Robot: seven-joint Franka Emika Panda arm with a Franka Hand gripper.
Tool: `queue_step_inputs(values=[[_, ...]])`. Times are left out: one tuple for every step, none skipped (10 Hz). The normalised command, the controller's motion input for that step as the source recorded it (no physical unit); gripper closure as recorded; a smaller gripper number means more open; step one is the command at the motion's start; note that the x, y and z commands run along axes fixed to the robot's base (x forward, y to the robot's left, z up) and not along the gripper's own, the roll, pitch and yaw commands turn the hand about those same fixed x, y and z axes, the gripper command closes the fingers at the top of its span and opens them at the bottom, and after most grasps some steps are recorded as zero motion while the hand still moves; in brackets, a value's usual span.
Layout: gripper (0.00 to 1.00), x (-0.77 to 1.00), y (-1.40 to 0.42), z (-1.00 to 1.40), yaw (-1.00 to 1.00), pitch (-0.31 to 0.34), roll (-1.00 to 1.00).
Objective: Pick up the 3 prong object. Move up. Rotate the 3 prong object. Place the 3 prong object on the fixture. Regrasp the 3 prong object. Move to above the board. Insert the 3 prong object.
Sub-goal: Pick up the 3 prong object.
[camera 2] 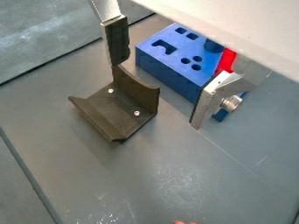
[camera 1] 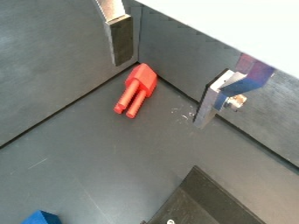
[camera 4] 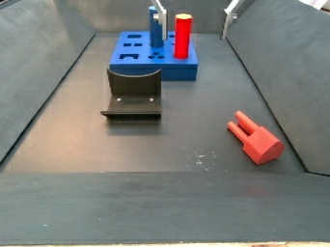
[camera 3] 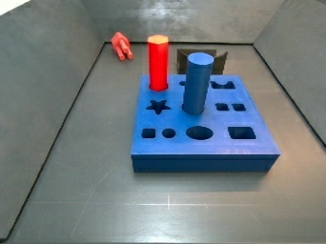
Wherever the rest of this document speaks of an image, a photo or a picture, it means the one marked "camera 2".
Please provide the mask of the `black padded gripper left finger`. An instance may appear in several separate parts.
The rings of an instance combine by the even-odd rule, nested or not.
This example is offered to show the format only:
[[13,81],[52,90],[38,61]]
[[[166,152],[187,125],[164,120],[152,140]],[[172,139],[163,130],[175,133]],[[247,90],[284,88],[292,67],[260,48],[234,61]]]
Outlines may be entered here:
[[118,66],[130,58],[130,37],[127,16],[120,12],[118,0],[88,0],[98,17],[102,36],[107,41],[111,66]]

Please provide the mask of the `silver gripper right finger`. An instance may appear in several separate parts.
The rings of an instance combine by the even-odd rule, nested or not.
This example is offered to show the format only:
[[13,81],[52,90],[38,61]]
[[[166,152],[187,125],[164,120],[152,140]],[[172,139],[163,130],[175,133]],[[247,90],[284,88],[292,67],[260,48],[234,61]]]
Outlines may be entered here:
[[195,129],[219,109],[232,113],[242,103],[238,94],[254,90],[271,74],[270,68],[242,55],[234,60],[232,70],[232,73],[222,70],[200,91],[190,120]]

